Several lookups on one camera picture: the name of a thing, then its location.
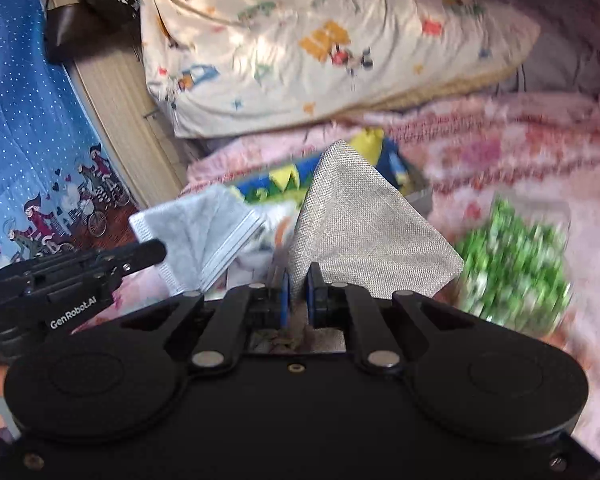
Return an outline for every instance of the blue cloth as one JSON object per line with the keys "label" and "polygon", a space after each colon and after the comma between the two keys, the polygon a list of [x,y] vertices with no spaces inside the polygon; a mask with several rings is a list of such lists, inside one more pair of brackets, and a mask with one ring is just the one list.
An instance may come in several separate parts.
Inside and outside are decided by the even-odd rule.
{"label": "blue cloth", "polygon": [[44,59],[43,23],[39,0],[0,0],[0,268],[63,243],[103,246],[89,236],[128,202],[104,186],[117,179],[64,68]]}

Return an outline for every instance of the pink bedsheet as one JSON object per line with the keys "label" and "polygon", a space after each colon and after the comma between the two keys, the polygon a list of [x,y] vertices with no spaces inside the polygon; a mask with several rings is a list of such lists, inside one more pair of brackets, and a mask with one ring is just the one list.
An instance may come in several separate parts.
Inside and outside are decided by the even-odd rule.
{"label": "pink bedsheet", "polygon": [[[574,298],[550,342],[570,352],[586,370],[589,401],[574,436],[600,459],[600,100],[575,94],[473,96],[443,100],[406,115],[352,117],[347,124],[243,137],[193,163],[185,192],[320,150],[364,124],[381,124],[402,154],[431,180],[434,209],[429,221],[450,240],[484,219],[501,186],[567,201]],[[116,303],[94,322],[165,296],[157,273],[144,270],[125,280]]]}

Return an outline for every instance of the blue fabric with white dots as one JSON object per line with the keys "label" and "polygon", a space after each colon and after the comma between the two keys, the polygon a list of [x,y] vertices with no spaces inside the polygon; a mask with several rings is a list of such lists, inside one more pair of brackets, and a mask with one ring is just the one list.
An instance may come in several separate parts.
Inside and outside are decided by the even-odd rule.
{"label": "blue fabric with white dots", "polygon": [[102,176],[107,160],[91,156],[100,141],[64,69],[45,62],[43,23],[39,0],[0,0],[0,268],[34,256],[27,237],[70,241],[85,225],[78,200],[96,191],[78,165]]}

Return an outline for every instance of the transparent plastic bag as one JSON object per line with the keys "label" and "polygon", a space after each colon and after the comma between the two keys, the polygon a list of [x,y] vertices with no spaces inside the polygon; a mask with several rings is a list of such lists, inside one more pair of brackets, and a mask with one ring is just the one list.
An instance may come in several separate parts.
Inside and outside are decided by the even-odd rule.
{"label": "transparent plastic bag", "polygon": [[563,202],[496,193],[488,222],[456,244],[464,260],[456,306],[530,336],[550,334],[571,301],[570,221]]}

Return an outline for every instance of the screw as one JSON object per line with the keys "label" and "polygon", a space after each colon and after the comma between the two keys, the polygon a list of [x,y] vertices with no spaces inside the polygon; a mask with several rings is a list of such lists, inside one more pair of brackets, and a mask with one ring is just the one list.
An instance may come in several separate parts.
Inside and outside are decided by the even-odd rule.
{"label": "screw", "polygon": [[567,461],[561,456],[556,456],[549,462],[549,469],[554,473],[563,473],[567,469]]}
{"label": "screw", "polygon": [[400,362],[400,356],[390,350],[376,350],[366,360],[378,368],[393,368]]}
{"label": "screw", "polygon": [[215,368],[224,362],[224,356],[215,350],[205,350],[195,354],[191,361],[200,368]]}
{"label": "screw", "polygon": [[25,453],[23,459],[24,467],[32,471],[40,471],[45,466],[45,461],[35,453]]}
{"label": "screw", "polygon": [[304,365],[301,365],[300,363],[291,363],[286,369],[293,374],[301,374],[306,370]]}

